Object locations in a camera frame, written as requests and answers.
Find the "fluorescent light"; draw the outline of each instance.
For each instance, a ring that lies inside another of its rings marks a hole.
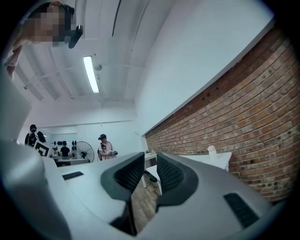
[[[94,93],[99,93],[99,88],[97,86],[94,69],[93,69],[93,63],[92,63],[92,57],[84,57],[83,58],[84,66],[86,73],[88,75],[90,86],[92,87],[92,90]]]

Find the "electric fan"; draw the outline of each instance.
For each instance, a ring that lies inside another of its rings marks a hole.
[[[74,148],[72,147],[72,159],[87,159],[89,162],[94,161],[94,150],[87,142],[79,141]]]

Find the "person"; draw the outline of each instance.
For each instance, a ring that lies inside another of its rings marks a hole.
[[[57,44],[70,40],[74,11],[73,7],[60,1],[47,2],[32,11],[23,24],[17,25],[2,54],[6,58],[4,66],[11,78],[24,44],[40,42]]]
[[[60,156],[63,160],[68,160],[71,156],[70,149],[67,147],[67,142],[62,141],[63,147],[60,149]]]
[[[32,124],[30,126],[30,132],[25,137],[25,145],[33,147],[37,140],[39,140],[42,143],[46,142],[46,139],[44,137],[44,134],[40,131],[37,132],[37,126]]]
[[[101,134],[98,140],[101,140],[98,148],[98,156],[100,161],[114,158],[116,152],[113,150],[113,145],[107,140],[105,134]]]

